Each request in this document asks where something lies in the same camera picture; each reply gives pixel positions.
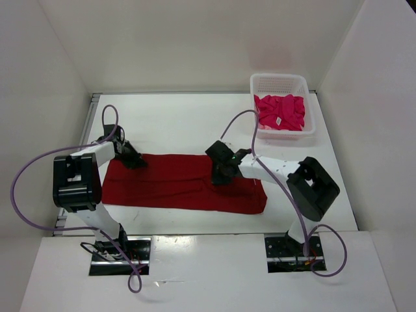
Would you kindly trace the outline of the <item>red t-shirt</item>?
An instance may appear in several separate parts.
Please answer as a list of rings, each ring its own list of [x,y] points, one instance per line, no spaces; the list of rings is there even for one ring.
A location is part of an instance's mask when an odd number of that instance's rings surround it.
[[[256,179],[236,178],[228,185],[211,182],[206,155],[145,154],[146,167],[127,169],[113,159],[102,185],[107,205],[261,214],[267,195]]]

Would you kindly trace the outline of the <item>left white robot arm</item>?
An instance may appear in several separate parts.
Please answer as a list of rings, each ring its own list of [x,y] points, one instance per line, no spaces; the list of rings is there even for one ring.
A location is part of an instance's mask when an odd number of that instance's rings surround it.
[[[68,156],[55,157],[53,201],[93,229],[100,258],[121,260],[128,256],[130,244],[123,226],[103,205],[99,167],[113,159],[128,170],[145,168],[148,164],[125,139],[122,127],[108,124],[103,130],[104,135],[92,146]]]

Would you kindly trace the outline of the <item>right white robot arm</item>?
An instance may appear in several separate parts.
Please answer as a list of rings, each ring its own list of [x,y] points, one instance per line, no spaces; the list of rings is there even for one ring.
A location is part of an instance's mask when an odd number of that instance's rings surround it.
[[[291,255],[309,251],[309,237],[340,194],[338,184],[313,157],[283,161],[255,154],[253,149],[233,151],[217,140],[205,154],[213,164],[212,184],[225,185],[238,178],[256,179],[278,185],[295,209],[297,219],[285,239]]]

